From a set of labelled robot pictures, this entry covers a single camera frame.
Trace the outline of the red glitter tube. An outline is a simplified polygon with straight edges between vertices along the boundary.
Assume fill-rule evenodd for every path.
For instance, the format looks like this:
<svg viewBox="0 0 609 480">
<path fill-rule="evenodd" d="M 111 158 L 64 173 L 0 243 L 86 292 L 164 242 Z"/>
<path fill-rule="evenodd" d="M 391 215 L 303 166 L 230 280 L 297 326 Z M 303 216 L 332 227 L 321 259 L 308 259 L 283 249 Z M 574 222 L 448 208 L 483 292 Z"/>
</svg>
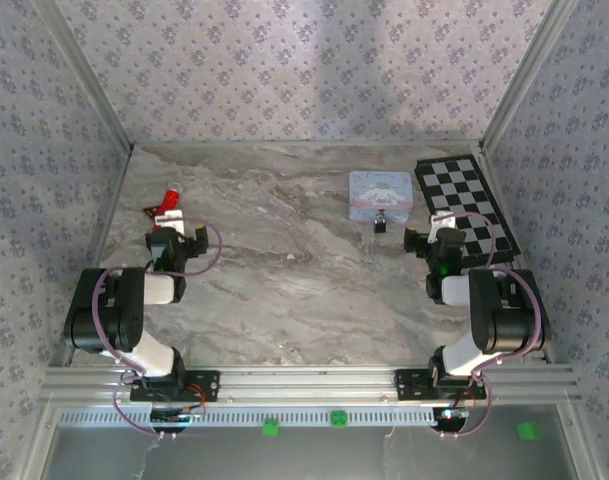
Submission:
<svg viewBox="0 0 609 480">
<path fill-rule="evenodd" d="M 176 182 L 169 183 L 161 203 L 156 207 L 155 215 L 165 215 L 167 211 L 175 210 L 179 204 L 182 186 Z"/>
</svg>

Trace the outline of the black grey chessboard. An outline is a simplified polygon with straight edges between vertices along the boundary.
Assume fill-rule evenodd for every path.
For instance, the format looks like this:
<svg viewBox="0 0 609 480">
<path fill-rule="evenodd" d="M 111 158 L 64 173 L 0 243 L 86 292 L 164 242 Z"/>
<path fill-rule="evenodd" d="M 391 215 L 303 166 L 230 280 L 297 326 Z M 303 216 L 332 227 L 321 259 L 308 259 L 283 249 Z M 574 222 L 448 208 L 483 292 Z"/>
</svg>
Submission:
<svg viewBox="0 0 609 480">
<path fill-rule="evenodd" d="M 520 249 L 486 178 L 472 155 L 420 160 L 414 169 L 429 211 L 466 212 L 456 219 L 466 235 L 463 266 L 511 263 Z"/>
</svg>

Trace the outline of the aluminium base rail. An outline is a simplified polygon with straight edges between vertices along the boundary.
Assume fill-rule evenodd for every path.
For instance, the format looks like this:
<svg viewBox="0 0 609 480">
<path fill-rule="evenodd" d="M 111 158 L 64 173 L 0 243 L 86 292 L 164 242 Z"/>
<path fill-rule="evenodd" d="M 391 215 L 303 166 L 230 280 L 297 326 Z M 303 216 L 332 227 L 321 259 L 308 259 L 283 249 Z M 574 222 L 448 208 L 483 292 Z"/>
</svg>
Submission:
<svg viewBox="0 0 609 480">
<path fill-rule="evenodd" d="M 222 366 L 215 407 L 388 406 L 399 402 L 388 366 Z M 572 368 L 564 364 L 504 364 L 486 371 L 494 405 L 580 402 Z M 104 406 L 122 369 L 110 366 L 50 368 L 39 401 L 66 406 Z"/>
</svg>

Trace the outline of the aluminium frame post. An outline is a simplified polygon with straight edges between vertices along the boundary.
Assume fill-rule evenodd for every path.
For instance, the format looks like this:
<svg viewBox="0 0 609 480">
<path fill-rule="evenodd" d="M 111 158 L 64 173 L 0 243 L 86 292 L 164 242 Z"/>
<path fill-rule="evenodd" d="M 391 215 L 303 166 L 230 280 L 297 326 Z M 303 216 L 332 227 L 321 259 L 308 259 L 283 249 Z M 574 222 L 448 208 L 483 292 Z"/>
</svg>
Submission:
<svg viewBox="0 0 609 480">
<path fill-rule="evenodd" d="M 111 139 L 123 153 L 129 155 L 132 151 L 132 142 L 55 0 L 30 1 L 50 30 L 55 43 L 74 71 Z"/>
<path fill-rule="evenodd" d="M 579 0 L 551 0 L 508 88 L 480 139 L 480 150 L 489 155 L 496 148 L 528 89 L 545 63 Z"/>
</svg>

